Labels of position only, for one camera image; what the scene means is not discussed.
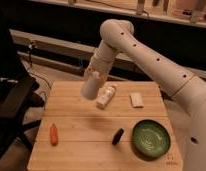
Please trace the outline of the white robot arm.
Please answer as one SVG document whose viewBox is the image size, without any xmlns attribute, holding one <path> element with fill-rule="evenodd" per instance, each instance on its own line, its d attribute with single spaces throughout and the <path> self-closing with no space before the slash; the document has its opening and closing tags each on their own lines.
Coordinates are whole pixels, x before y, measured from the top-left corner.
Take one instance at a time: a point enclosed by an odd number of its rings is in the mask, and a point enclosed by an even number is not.
<svg viewBox="0 0 206 171">
<path fill-rule="evenodd" d="M 101 42 L 85 70 L 81 94 L 97 97 L 119 53 L 130 57 L 191 117 L 183 171 L 206 171 L 206 82 L 139 42 L 127 20 L 108 19 L 100 26 Z"/>
</svg>

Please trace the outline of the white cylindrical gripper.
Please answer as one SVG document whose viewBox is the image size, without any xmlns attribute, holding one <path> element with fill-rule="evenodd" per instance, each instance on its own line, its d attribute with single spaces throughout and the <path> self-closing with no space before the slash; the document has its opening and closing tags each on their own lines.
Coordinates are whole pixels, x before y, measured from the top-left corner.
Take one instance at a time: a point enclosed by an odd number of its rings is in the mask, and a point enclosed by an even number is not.
<svg viewBox="0 0 206 171">
<path fill-rule="evenodd" d="M 100 72 L 89 65 L 84 72 L 84 83 L 81 87 L 81 94 L 88 100 L 96 99 L 107 77 L 108 74 L 106 72 Z"/>
</svg>

